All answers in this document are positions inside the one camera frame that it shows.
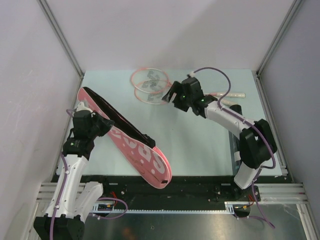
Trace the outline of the pink badminton racket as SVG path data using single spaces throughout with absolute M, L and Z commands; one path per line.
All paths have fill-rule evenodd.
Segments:
M 171 83 L 168 74 L 165 71 L 157 68 L 150 68 L 150 67 L 140 68 L 140 69 L 137 69 L 135 72 L 133 72 L 132 75 L 130 76 L 130 83 L 134 87 L 134 90 L 135 90 L 135 86 L 138 83 L 146 80 L 152 80 L 157 82 L 160 80 L 164 80 L 168 84 Z
M 162 101 L 162 97 L 169 91 L 172 84 L 167 83 L 165 80 L 145 80 L 139 82 L 134 89 L 134 95 L 135 97 L 147 104 L 152 105 L 163 105 L 165 104 L 164 101 Z M 233 100 L 230 100 L 230 98 L 237 98 L 237 99 L 244 99 L 246 97 L 245 93 L 228 93 L 226 97 L 224 97 L 221 102 L 222 104 L 226 106 L 233 106 L 237 103 Z

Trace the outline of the pink racket bag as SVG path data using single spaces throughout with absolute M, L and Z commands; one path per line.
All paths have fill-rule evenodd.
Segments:
M 81 87 L 77 100 L 92 111 L 114 121 L 107 133 L 115 146 L 141 177 L 152 187 L 164 189 L 172 180 L 172 169 L 154 139 L 140 132 L 102 96 L 89 87 Z

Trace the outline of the black shuttlecock tube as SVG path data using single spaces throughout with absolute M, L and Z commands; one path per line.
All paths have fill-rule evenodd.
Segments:
M 239 139 L 231 132 L 229 132 L 228 135 L 229 135 L 232 173 L 236 175 L 242 163 L 241 157 L 240 157 L 240 150 L 239 150 L 240 142 L 239 142 Z

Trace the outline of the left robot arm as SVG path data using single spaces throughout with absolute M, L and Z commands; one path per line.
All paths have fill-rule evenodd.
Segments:
M 106 135 L 114 125 L 95 111 L 80 110 L 73 114 L 73 127 L 62 146 L 62 169 L 43 216 L 37 216 L 33 227 L 42 240 L 81 240 L 85 222 L 97 199 L 105 200 L 111 188 L 103 182 L 86 183 L 78 193 L 97 137 Z

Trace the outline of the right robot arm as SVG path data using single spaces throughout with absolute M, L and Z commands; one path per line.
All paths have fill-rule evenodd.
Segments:
M 272 160 L 270 168 L 275 168 L 277 145 L 269 123 L 264 119 L 254 121 L 245 118 L 225 107 L 221 99 L 204 94 L 195 77 L 189 76 L 182 82 L 175 81 L 162 100 L 173 102 L 175 108 L 184 112 L 191 109 L 195 115 L 218 123 L 238 139 L 241 165 L 234 176 L 236 185 L 230 188 L 235 200 L 242 201 L 248 196 L 248 187 L 256 181 L 261 170 L 267 168 L 264 164 L 266 161 Z

